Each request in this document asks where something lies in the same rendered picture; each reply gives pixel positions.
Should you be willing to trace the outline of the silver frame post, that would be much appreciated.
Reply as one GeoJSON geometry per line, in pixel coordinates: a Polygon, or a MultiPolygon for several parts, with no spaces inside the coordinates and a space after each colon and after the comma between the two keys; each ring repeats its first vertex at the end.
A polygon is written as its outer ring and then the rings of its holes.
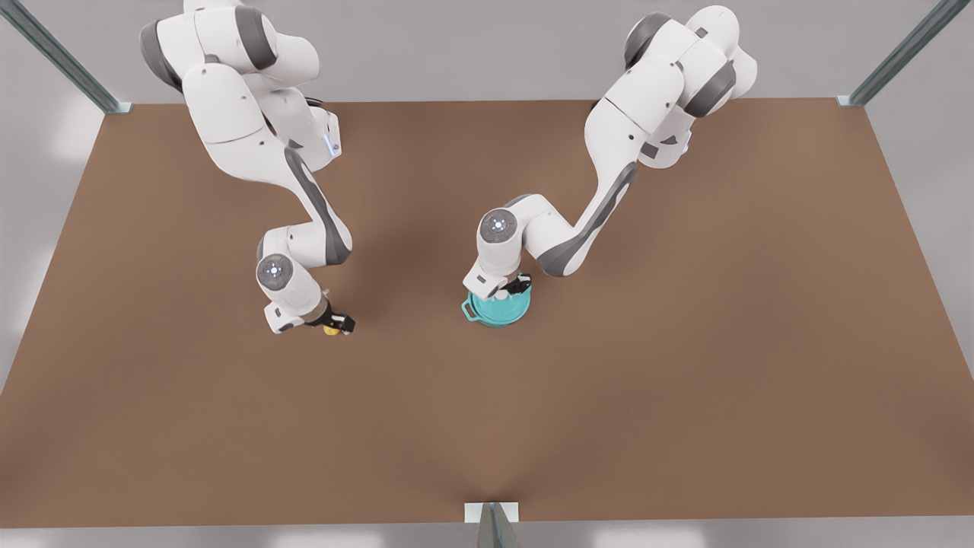
{"type": "Polygon", "coordinates": [[[851,94],[836,97],[839,107],[866,107],[970,2],[971,0],[939,0],[851,94]]]}
{"type": "Polygon", "coordinates": [[[477,523],[476,548],[522,548],[513,523],[518,523],[518,502],[467,502],[465,523],[477,523]]]}
{"type": "Polygon", "coordinates": [[[102,113],[114,115],[131,112],[132,104],[121,103],[109,93],[20,0],[0,0],[0,15],[102,113]]]}

